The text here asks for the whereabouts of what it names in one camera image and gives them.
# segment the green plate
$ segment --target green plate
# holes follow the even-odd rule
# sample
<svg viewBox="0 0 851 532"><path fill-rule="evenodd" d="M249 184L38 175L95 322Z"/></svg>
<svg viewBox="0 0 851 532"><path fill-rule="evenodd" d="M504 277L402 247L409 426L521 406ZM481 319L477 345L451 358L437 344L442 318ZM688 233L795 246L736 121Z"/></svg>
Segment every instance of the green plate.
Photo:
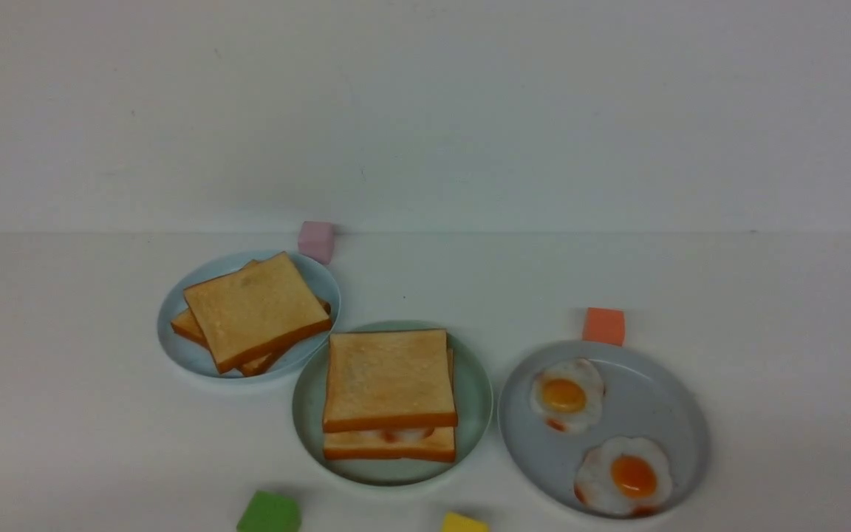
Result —
<svg viewBox="0 0 851 532"><path fill-rule="evenodd" d="M366 324L355 331L442 329L439 324L417 321L388 321ZM308 454L327 471L342 478L374 487L412 485L435 478L459 465L482 440L491 423L494 405L488 374L472 351L452 332L448 345L455 352L455 407L459 426L455 430L454 464L426 460L327 460L324 458L324 401L327 400L327 364L330 348L325 344L301 371L291 410L294 429Z"/></svg>

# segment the fried egg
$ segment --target fried egg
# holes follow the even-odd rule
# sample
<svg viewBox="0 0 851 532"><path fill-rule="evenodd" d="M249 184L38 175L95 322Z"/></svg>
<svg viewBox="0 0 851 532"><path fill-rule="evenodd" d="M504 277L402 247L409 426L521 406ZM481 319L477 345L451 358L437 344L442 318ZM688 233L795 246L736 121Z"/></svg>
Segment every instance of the fried egg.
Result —
<svg viewBox="0 0 851 532"><path fill-rule="evenodd" d="M583 432L600 421L605 390L587 359L559 361L534 378L530 408L557 431Z"/></svg>
<svg viewBox="0 0 851 532"><path fill-rule="evenodd" d="M587 452L573 492L592 511L636 517L658 512L671 487L669 458L655 441L613 437Z"/></svg>

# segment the white wall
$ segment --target white wall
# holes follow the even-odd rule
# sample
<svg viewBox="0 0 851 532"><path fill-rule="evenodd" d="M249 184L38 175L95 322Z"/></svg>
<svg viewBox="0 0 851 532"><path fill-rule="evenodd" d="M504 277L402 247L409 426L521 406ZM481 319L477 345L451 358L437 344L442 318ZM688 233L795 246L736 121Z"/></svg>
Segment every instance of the white wall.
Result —
<svg viewBox="0 0 851 532"><path fill-rule="evenodd" d="M851 2L0 0L0 230L305 218L851 231Z"/></svg>

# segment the green cube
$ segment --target green cube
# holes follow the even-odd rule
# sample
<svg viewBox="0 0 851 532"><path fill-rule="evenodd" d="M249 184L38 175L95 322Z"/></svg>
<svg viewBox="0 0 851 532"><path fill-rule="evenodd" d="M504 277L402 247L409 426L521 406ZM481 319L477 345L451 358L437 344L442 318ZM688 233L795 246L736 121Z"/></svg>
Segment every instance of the green cube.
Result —
<svg viewBox="0 0 851 532"><path fill-rule="evenodd" d="M256 491L236 526L238 532L298 532L301 509L294 499Z"/></svg>

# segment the toast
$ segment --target toast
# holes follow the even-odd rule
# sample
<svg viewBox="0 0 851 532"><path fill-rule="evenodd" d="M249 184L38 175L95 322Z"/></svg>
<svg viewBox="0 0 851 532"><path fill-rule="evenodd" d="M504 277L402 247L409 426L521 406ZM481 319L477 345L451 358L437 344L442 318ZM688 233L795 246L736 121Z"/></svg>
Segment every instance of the toast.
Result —
<svg viewBox="0 0 851 532"><path fill-rule="evenodd" d="M448 378L455 387L452 349L447 350ZM402 431L353 431L324 434L327 460L383 460L413 458L433 462L455 461L455 429L406 429Z"/></svg>
<svg viewBox="0 0 851 532"><path fill-rule="evenodd" d="M241 269L250 268L256 265L257 260L249 260ZM173 333L179 334L186 340L195 341L206 349L209 348L209 343L205 340L205 335L202 334L202 329L199 328L199 322L196 321L196 314L192 313L192 309L186 307L181 313L176 314L176 317L169 322L169 326L173 327Z"/></svg>
<svg viewBox="0 0 851 532"><path fill-rule="evenodd" d="M330 336L324 432L455 427L445 330Z"/></svg>
<svg viewBox="0 0 851 532"><path fill-rule="evenodd" d="M321 303L321 306L324 307L325 313L329 315L330 303L327 303L327 301L320 299L320 297L318 297L317 300L318 303ZM238 369L245 377L257 377L258 375L263 374L272 366L274 366L274 363L281 359L281 357L283 357L285 353L287 353L287 349L277 351L275 353L269 353L264 355L264 357L260 357L260 359L248 361L245 364L241 364L241 366L237 367L236 369Z"/></svg>
<svg viewBox="0 0 851 532"><path fill-rule="evenodd" d="M187 287L182 295L219 373L332 326L287 253Z"/></svg>

